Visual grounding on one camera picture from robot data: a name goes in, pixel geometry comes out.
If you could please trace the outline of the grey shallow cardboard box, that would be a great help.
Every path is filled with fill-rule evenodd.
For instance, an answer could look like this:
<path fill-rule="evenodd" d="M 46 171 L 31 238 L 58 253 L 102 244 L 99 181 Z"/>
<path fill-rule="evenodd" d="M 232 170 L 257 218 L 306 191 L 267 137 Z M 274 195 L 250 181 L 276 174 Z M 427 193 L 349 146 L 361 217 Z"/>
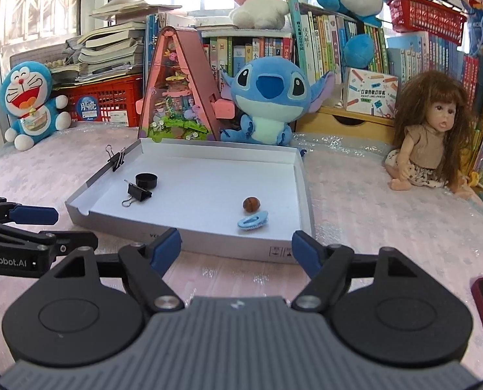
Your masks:
<path fill-rule="evenodd" d="M 122 206 L 126 180 L 158 176 L 152 197 Z M 243 201 L 255 196 L 267 224 L 243 231 L 251 214 Z M 72 223 L 123 239 L 148 243 L 176 228 L 186 251 L 258 262 L 294 262 L 295 231 L 313 234 L 306 171 L 294 147 L 165 139 L 139 139 L 125 148 L 115 172 L 106 163 L 65 203 Z"/>

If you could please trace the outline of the pink triangular diorama toy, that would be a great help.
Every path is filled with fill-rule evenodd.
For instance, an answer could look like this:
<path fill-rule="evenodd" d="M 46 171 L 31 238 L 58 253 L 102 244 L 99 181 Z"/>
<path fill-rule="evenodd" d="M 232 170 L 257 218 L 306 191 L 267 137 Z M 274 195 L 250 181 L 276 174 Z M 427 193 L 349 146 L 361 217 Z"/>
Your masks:
<path fill-rule="evenodd" d="M 218 141 L 233 118 L 234 103 L 220 97 L 200 33 L 164 27 L 151 60 L 138 136 Z"/>

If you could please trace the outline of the small binder clip on box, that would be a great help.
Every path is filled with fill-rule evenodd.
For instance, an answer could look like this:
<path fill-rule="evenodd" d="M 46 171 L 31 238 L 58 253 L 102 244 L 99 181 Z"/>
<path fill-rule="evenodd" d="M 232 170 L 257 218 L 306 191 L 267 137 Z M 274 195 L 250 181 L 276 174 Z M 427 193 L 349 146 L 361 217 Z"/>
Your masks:
<path fill-rule="evenodd" d="M 105 147 L 105 152 L 109 156 L 108 163 L 109 163 L 109 165 L 111 165 L 112 171 L 115 172 L 124 163 L 125 148 L 121 148 L 117 152 L 114 152 L 112 145 L 108 144 Z"/>

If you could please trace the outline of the large black binder clip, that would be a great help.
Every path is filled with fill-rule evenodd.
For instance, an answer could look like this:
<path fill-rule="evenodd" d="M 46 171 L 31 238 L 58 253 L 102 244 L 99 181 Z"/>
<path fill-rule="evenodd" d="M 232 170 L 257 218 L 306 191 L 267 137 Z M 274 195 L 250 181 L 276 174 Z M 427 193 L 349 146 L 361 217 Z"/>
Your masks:
<path fill-rule="evenodd" d="M 152 197 L 152 192 L 147 189 L 139 187 L 137 184 L 129 182 L 128 184 L 128 195 L 129 197 L 122 201 L 122 206 L 125 208 L 130 207 L 134 202 L 143 202 Z"/>

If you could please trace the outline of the blue plush ball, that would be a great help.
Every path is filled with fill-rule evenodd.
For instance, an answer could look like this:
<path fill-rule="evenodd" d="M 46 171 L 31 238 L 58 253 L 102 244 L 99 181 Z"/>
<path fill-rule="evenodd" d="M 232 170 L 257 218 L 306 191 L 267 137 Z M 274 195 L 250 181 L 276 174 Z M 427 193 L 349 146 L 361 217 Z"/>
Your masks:
<path fill-rule="evenodd" d="M 344 46 L 343 56 L 351 68 L 365 69 L 372 62 L 375 46 L 372 38 L 363 33 L 350 38 Z"/>

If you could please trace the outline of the plain light blue clip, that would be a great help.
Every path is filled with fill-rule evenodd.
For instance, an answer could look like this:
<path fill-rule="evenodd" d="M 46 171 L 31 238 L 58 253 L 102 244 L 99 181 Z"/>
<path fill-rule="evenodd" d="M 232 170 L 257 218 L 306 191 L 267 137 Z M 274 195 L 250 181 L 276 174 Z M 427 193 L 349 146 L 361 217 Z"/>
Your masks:
<path fill-rule="evenodd" d="M 266 210 L 261 210 L 259 212 L 253 213 L 250 216 L 242 218 L 237 226 L 243 231 L 255 230 L 261 228 L 267 224 L 268 212 Z"/>

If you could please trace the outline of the stack of books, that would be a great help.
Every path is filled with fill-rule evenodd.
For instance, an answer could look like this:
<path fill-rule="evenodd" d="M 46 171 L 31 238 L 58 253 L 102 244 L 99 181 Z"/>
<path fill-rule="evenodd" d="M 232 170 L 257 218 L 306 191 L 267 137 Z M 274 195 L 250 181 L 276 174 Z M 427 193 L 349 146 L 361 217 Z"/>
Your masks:
<path fill-rule="evenodd" d="M 155 0 L 110 0 L 92 12 L 94 18 L 109 24 L 69 39 L 62 46 L 60 58 L 45 65 L 59 84 L 145 73 L 160 23 L 178 8 Z"/>

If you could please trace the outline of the black round cap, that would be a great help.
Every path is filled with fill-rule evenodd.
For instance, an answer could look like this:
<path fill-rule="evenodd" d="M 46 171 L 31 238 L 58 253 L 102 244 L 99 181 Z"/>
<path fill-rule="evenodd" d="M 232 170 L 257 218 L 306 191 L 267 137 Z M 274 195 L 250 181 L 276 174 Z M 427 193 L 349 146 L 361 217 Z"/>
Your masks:
<path fill-rule="evenodd" d="M 140 173 L 136 175 L 135 183 L 141 189 L 152 190 L 157 187 L 158 176 L 151 173 Z"/>

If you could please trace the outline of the white pencil print box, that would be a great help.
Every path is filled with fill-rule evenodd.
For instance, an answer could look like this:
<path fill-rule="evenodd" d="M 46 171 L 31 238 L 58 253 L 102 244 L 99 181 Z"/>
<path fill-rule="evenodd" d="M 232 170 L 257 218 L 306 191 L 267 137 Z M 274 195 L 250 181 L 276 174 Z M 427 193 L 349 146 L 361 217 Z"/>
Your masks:
<path fill-rule="evenodd" d="M 393 119 L 398 89 L 395 76 L 347 68 L 344 107 L 353 113 Z"/>

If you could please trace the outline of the Stitch plush toy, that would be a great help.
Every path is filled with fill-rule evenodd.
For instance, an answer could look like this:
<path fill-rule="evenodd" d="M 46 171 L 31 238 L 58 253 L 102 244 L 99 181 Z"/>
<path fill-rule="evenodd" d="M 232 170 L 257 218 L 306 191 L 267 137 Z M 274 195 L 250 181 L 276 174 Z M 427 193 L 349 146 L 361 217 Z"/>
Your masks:
<path fill-rule="evenodd" d="M 277 146 L 290 144 L 290 124 L 318 111 L 336 82 L 330 71 L 311 84 L 296 64 L 283 57 L 255 59 L 235 76 L 223 73 L 222 78 L 221 96 L 234 102 L 243 115 L 240 129 L 223 129 L 220 140 Z"/>

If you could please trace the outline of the long haired baby doll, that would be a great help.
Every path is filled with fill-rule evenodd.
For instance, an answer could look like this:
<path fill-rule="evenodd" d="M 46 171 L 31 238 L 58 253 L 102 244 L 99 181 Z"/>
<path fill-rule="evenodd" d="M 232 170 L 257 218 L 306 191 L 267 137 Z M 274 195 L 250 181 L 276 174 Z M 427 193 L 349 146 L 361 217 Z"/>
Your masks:
<path fill-rule="evenodd" d="M 472 137 L 463 85 L 447 74 L 426 71 L 410 78 L 397 97 L 393 150 L 384 160 L 393 191 L 447 188 L 469 199 L 461 173 L 462 152 Z"/>

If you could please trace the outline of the row of shelf books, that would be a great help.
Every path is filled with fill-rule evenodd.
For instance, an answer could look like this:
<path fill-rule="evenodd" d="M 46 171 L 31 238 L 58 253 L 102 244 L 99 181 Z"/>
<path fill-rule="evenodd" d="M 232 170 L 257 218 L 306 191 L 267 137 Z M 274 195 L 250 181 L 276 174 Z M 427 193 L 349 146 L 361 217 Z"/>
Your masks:
<path fill-rule="evenodd" d="M 233 28 L 201 30 L 214 78 L 222 81 L 219 72 L 234 75 L 244 63 L 259 57 L 282 55 L 298 63 L 310 81 L 327 71 L 335 72 L 334 103 L 342 107 L 354 104 L 364 114 L 393 118 L 393 99 L 407 80 L 429 70 L 445 72 L 466 89 L 473 135 L 463 150 L 463 169 L 475 185 L 483 186 L 483 51 L 468 55 L 455 42 L 426 30 L 388 38 L 380 27 L 359 25 L 351 18 L 301 5 L 293 8 L 292 17 L 292 36 L 280 39 Z M 392 80 L 384 103 L 343 95 L 346 82 L 367 75 Z"/>

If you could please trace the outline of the Doraemon plush toy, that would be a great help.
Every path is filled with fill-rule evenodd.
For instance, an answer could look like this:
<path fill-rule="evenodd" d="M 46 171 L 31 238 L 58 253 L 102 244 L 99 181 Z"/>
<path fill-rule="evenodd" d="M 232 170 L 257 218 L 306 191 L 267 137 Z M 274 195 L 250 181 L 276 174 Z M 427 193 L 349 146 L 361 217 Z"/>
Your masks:
<path fill-rule="evenodd" d="M 0 89 L 0 101 L 12 123 L 5 131 L 5 141 L 19 151 L 30 150 L 42 139 L 72 125 L 65 111 L 68 98 L 51 98 L 50 70 L 39 62 L 21 62 L 11 69 Z"/>

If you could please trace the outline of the small brown nut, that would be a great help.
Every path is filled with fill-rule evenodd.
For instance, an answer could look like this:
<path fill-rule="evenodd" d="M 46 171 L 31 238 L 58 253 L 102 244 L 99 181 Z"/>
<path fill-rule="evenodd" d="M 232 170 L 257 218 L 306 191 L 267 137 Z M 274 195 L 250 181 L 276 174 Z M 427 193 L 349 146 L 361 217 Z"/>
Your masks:
<path fill-rule="evenodd" d="M 247 197 L 242 203 L 243 210 L 249 214 L 257 212 L 261 207 L 261 202 L 255 196 Z"/>

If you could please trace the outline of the wooden drawer box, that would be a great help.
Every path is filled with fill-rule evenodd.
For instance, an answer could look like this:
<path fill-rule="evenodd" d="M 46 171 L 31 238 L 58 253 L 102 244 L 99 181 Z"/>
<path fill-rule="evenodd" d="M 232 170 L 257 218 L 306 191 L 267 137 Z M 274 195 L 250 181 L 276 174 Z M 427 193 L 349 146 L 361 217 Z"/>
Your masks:
<path fill-rule="evenodd" d="M 348 112 L 343 108 L 322 106 L 316 113 L 305 114 L 296 122 L 297 133 L 357 137 L 391 144 L 393 120 L 369 114 Z"/>

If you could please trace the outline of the red plastic crate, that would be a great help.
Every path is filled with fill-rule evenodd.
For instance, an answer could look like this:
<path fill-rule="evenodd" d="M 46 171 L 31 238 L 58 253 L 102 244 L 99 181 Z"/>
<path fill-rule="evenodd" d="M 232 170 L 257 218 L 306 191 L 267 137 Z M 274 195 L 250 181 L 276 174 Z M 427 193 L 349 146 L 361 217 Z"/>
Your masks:
<path fill-rule="evenodd" d="M 143 97 L 140 75 L 106 79 L 88 84 L 54 87 L 53 96 L 65 95 L 65 111 L 72 121 L 114 123 L 126 127 L 139 125 L 137 102 Z"/>

